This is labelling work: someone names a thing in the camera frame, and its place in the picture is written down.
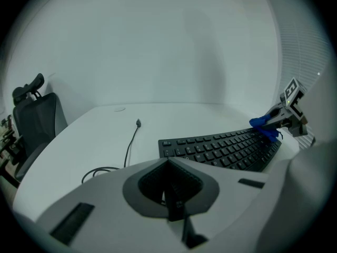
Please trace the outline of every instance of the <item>white desk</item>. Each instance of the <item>white desk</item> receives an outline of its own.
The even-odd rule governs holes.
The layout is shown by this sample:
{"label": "white desk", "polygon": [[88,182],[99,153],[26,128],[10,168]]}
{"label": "white desk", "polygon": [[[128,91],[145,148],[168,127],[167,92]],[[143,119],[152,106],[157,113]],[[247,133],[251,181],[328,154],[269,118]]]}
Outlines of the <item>white desk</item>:
{"label": "white desk", "polygon": [[[249,119],[261,116],[219,104],[130,104],[97,107],[61,132],[29,169],[15,196],[15,211],[36,220],[53,202],[81,184],[94,168],[122,168],[125,152],[138,130],[128,155],[128,165],[159,157],[158,140],[194,137],[250,128]],[[283,133],[284,140],[272,162],[292,158],[299,150],[296,140]]]}

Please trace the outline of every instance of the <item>keyboard key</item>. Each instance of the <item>keyboard key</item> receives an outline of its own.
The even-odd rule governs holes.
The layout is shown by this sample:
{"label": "keyboard key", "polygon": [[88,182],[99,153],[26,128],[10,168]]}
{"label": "keyboard key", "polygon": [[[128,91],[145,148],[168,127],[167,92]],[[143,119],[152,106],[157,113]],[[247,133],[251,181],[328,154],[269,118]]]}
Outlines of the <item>keyboard key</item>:
{"label": "keyboard key", "polygon": [[253,157],[253,159],[255,159],[255,160],[258,160],[258,159],[259,159],[259,157],[258,157],[256,154],[253,154],[252,157]]}
{"label": "keyboard key", "polygon": [[224,167],[227,167],[230,165],[230,162],[228,161],[227,158],[222,158],[220,159],[221,164],[223,164]]}
{"label": "keyboard key", "polygon": [[234,157],[234,155],[229,155],[227,158],[228,158],[228,160],[231,161],[232,163],[235,163],[235,162],[236,162],[236,158]]}
{"label": "keyboard key", "polygon": [[185,155],[185,152],[182,148],[176,148],[175,154],[176,154],[177,157],[182,157],[183,155]]}
{"label": "keyboard key", "polygon": [[178,141],[177,141],[177,144],[178,144],[178,145],[183,145],[183,144],[186,144],[186,142],[185,142],[184,140],[178,140]]}
{"label": "keyboard key", "polygon": [[236,157],[237,160],[242,159],[242,156],[239,153],[235,153],[234,155],[235,155],[235,157]]}
{"label": "keyboard key", "polygon": [[236,151],[239,151],[239,150],[240,150],[240,147],[237,146],[237,145],[233,145],[233,148],[234,148]]}
{"label": "keyboard key", "polygon": [[246,165],[242,162],[239,162],[236,165],[240,168],[240,170],[244,170],[246,168]]}
{"label": "keyboard key", "polygon": [[249,162],[247,159],[242,160],[242,162],[249,167],[251,165],[251,162]]}
{"label": "keyboard key", "polygon": [[234,153],[235,150],[233,149],[233,147],[227,147],[227,150],[229,151],[229,153]]}
{"label": "keyboard key", "polygon": [[222,153],[223,155],[228,155],[228,154],[230,154],[230,153],[228,152],[227,149],[220,149],[220,151],[221,151],[221,153]]}
{"label": "keyboard key", "polygon": [[195,152],[190,148],[190,147],[186,147],[186,154],[195,154]]}
{"label": "keyboard key", "polygon": [[213,155],[211,153],[205,153],[205,157],[207,161],[211,161],[214,159]]}
{"label": "keyboard key", "polygon": [[224,147],[227,146],[223,141],[218,142],[218,145],[219,145],[221,148],[224,148]]}
{"label": "keyboard key", "polygon": [[237,167],[237,165],[236,165],[236,164],[233,164],[233,165],[231,165],[231,166],[230,166],[230,169],[233,169],[233,170],[238,170],[239,168]]}
{"label": "keyboard key", "polygon": [[245,151],[240,151],[239,152],[243,157],[246,157],[247,156],[247,154],[245,153]]}
{"label": "keyboard key", "polygon": [[212,148],[209,147],[207,144],[204,144],[204,148],[206,151],[212,151]]}
{"label": "keyboard key", "polygon": [[171,142],[170,141],[163,141],[163,146],[171,146]]}
{"label": "keyboard key", "polygon": [[194,148],[198,153],[205,152],[204,148],[201,145],[197,145]]}
{"label": "keyboard key", "polygon": [[254,163],[255,162],[255,159],[253,159],[253,157],[250,155],[249,157],[247,157],[248,160],[251,162],[251,163]]}
{"label": "keyboard key", "polygon": [[196,154],[195,156],[194,156],[194,158],[195,158],[195,161],[196,162],[205,162],[206,160],[205,160],[205,158],[204,158],[204,156],[202,155],[202,154]]}
{"label": "keyboard key", "polygon": [[211,146],[212,146],[214,149],[219,149],[219,148],[220,148],[219,146],[217,146],[216,143],[211,143]]}
{"label": "keyboard key", "polygon": [[213,153],[213,155],[214,155],[215,158],[220,158],[220,157],[222,157],[220,151],[213,151],[212,153]]}
{"label": "keyboard key", "polygon": [[195,141],[193,139],[187,139],[186,142],[187,143],[195,143]]}
{"label": "keyboard key", "polygon": [[171,150],[171,149],[169,149],[169,150],[164,150],[164,156],[165,156],[165,157],[174,157],[173,150]]}
{"label": "keyboard key", "polygon": [[217,161],[212,161],[211,164],[213,166],[217,166],[217,167],[220,167],[220,168],[222,167],[222,165],[219,162],[217,162]]}

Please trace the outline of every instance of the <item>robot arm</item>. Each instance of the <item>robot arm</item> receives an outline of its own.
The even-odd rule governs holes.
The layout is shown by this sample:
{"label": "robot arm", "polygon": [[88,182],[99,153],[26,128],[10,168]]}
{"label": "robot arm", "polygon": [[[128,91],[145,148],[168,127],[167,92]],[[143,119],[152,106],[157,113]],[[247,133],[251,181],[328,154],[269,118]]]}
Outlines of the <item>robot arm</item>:
{"label": "robot arm", "polygon": [[280,95],[280,102],[272,106],[265,115],[271,118],[261,127],[263,130],[275,130],[287,127],[293,137],[307,135],[307,120],[298,106],[299,100],[305,94],[305,87],[295,78],[287,85]]}

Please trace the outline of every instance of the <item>white wall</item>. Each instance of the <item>white wall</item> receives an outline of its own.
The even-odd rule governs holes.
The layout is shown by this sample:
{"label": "white wall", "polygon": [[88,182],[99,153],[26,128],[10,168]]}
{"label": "white wall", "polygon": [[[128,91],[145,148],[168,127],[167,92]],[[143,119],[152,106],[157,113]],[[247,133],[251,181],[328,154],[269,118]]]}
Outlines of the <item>white wall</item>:
{"label": "white wall", "polygon": [[7,110],[13,89],[37,73],[68,123],[119,103],[268,109],[277,79],[274,22],[265,0],[50,0],[2,73]]}

